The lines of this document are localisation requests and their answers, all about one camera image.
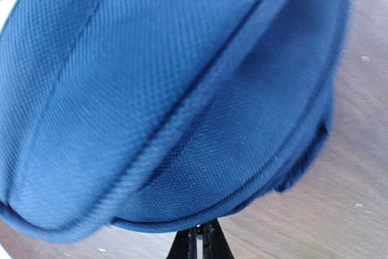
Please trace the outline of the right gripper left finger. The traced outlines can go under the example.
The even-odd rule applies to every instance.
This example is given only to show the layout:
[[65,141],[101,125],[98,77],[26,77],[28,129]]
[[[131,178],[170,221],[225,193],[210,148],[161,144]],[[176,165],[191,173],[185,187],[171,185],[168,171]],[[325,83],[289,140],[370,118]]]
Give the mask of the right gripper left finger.
[[197,259],[196,228],[176,233],[169,251],[169,259]]

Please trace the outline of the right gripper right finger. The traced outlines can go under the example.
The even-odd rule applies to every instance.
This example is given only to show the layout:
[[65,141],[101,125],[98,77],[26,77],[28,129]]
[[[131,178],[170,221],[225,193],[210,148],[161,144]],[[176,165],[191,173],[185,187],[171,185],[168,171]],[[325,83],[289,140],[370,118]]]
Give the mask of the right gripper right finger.
[[203,259],[234,259],[217,219],[202,226]]

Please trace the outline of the navy blue student backpack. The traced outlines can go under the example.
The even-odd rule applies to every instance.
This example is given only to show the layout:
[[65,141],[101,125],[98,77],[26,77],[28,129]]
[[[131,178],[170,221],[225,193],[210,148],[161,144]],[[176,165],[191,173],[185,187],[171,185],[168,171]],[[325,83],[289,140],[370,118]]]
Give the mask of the navy blue student backpack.
[[1,0],[1,220],[176,232],[303,175],[350,0]]

